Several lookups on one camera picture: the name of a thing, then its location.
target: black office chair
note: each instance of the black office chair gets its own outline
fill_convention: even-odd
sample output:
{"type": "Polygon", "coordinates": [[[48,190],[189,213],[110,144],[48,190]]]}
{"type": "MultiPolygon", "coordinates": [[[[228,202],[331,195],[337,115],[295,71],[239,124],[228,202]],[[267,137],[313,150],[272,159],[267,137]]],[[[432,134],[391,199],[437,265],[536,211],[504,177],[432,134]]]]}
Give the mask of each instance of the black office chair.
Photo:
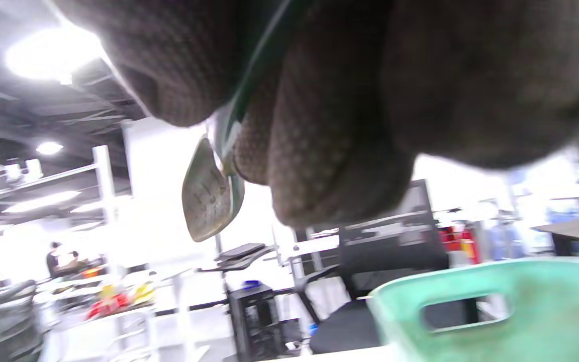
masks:
{"type": "MultiPolygon", "coordinates": [[[[296,293],[318,326],[310,341],[312,352],[329,353],[380,346],[377,327],[366,300],[357,298],[367,296],[372,289],[396,278],[449,268],[448,254],[437,235],[433,234],[436,232],[434,227],[430,227],[418,233],[427,241],[407,241],[400,237],[373,240],[376,235],[360,236],[358,230],[340,229],[339,264],[307,275],[296,284],[296,293]],[[306,289],[310,282],[333,273],[343,280],[351,302],[321,320],[306,289]]],[[[432,305],[425,309],[424,319],[433,328],[476,323],[476,302],[464,300],[432,305]]]]}

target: gloved hand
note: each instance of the gloved hand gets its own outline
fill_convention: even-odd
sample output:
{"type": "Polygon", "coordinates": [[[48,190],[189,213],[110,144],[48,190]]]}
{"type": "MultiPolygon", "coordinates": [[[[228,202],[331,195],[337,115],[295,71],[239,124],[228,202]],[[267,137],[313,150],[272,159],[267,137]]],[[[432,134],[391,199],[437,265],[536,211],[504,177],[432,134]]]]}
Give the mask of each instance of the gloved hand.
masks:
{"type": "MultiPolygon", "coordinates": [[[[242,2],[54,1],[155,117],[197,124],[234,89],[242,2]]],[[[501,169],[577,134],[579,0],[315,0],[234,161],[305,227],[394,208],[419,153],[501,169]]]]}

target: fire extinguisher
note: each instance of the fire extinguisher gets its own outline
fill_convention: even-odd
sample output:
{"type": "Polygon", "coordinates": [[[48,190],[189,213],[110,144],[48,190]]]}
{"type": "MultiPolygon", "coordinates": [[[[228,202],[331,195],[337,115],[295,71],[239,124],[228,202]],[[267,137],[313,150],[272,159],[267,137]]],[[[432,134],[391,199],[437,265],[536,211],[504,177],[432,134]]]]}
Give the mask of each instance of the fire extinguisher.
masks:
{"type": "Polygon", "coordinates": [[[468,225],[464,226],[464,231],[461,233],[461,248],[473,264],[480,264],[482,262],[479,257],[475,236],[473,236],[473,232],[469,229],[468,225]]]}

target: ceiling beam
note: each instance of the ceiling beam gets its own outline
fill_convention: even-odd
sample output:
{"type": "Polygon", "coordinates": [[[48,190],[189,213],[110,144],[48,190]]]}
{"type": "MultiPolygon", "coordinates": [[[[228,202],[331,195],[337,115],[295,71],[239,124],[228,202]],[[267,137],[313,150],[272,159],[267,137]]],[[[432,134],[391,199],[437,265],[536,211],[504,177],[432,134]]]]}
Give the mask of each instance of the ceiling beam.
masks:
{"type": "Polygon", "coordinates": [[[26,144],[33,149],[42,138],[55,138],[64,145],[64,152],[86,160],[92,160],[93,147],[105,144],[109,147],[113,164],[126,167],[126,155],[121,146],[103,138],[77,133],[72,129],[58,128],[54,123],[42,124],[40,117],[6,103],[9,102],[0,102],[0,138],[26,144]]]}

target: desk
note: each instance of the desk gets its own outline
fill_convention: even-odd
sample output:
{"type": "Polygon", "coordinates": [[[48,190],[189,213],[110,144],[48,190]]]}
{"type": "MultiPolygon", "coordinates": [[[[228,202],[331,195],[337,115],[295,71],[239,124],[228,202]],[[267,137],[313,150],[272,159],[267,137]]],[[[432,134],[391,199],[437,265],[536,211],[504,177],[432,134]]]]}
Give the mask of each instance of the desk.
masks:
{"type": "Polygon", "coordinates": [[[531,229],[551,232],[556,256],[573,256],[573,241],[579,240],[579,219],[558,224],[531,227],[531,229]]]}

